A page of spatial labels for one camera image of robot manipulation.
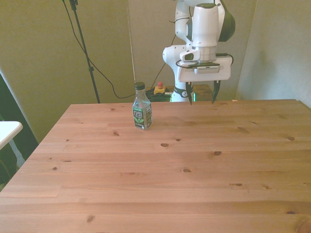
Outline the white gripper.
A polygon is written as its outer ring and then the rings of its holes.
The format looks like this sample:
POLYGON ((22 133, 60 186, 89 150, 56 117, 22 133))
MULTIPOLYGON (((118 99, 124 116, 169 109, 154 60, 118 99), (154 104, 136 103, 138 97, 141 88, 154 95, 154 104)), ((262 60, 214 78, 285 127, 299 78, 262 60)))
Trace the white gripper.
POLYGON ((228 80, 231 76, 231 57, 220 57, 215 60, 218 65, 205 65, 192 68, 178 67, 178 81, 186 82, 186 93, 192 104, 192 82, 214 81, 212 100, 214 103, 220 90, 221 80, 228 80))

